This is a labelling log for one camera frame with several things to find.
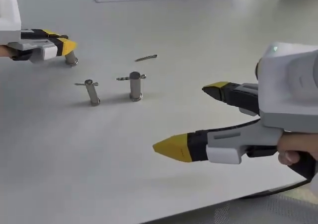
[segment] human hand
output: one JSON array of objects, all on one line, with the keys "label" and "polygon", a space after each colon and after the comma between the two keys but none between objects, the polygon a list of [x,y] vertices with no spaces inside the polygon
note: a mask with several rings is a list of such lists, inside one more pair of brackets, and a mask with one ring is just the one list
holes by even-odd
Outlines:
[{"label": "human hand", "polygon": [[277,145],[278,160],[292,165],[300,159],[297,151],[310,153],[318,160],[318,134],[284,133]]},{"label": "human hand", "polygon": [[0,57],[12,57],[14,56],[14,50],[7,46],[0,45]]}]

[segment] gray floor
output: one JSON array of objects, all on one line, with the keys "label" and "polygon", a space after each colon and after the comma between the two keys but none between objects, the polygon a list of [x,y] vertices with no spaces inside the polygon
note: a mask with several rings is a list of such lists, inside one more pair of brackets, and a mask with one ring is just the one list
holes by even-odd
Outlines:
[{"label": "gray floor", "polygon": [[147,224],[317,224],[318,205],[284,194],[235,200]]}]

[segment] white tabletop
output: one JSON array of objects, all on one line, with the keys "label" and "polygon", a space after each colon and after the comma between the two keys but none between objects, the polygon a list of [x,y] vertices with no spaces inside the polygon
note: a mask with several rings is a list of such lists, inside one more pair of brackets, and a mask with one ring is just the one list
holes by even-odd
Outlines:
[{"label": "white tabletop", "polygon": [[[317,44],[318,0],[18,2],[24,27],[79,43],[79,65],[1,59],[0,223],[137,224],[302,180],[276,156],[182,163],[152,145],[253,119],[201,88],[255,82],[273,41]],[[116,81],[132,71],[148,76],[137,103]],[[73,85],[88,78],[98,107]]]}]

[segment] silver pin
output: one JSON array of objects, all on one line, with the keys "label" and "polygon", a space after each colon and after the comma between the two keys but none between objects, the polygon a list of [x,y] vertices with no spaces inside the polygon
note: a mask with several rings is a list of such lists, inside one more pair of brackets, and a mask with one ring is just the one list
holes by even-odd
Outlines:
[{"label": "silver pin", "polygon": [[130,81],[130,99],[132,101],[140,101],[143,98],[141,93],[141,79],[145,79],[146,75],[141,75],[139,72],[132,72],[128,77],[119,77],[116,80],[118,81]]},{"label": "silver pin", "polygon": [[154,55],[151,55],[151,56],[147,56],[147,57],[143,57],[143,58],[139,58],[139,59],[136,59],[135,62],[141,62],[143,60],[147,60],[147,59],[155,59],[157,58],[158,55],[157,54],[154,54]]},{"label": "silver pin", "polygon": [[86,80],[84,83],[75,83],[76,86],[86,86],[90,103],[92,106],[98,106],[100,99],[97,96],[95,87],[99,85],[97,82],[93,82],[91,79]]},{"label": "silver pin", "polygon": [[65,61],[71,67],[74,67],[79,63],[79,60],[74,54],[74,51],[71,51],[69,54],[65,55]]}]

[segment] finger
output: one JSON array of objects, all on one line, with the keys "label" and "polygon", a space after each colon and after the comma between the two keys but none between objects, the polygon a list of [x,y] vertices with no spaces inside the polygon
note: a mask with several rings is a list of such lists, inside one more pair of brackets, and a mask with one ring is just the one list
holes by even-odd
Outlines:
[{"label": "finger", "polygon": [[300,156],[296,151],[286,151],[284,152],[285,158],[291,163],[298,163]]},{"label": "finger", "polygon": [[284,164],[284,165],[292,165],[293,163],[291,163],[283,153],[280,153],[278,155],[278,161],[281,163],[281,164]]},{"label": "finger", "polygon": [[11,50],[7,46],[0,45],[0,57],[13,56]]},{"label": "finger", "polygon": [[277,149],[315,152],[318,151],[318,134],[285,133]]}]

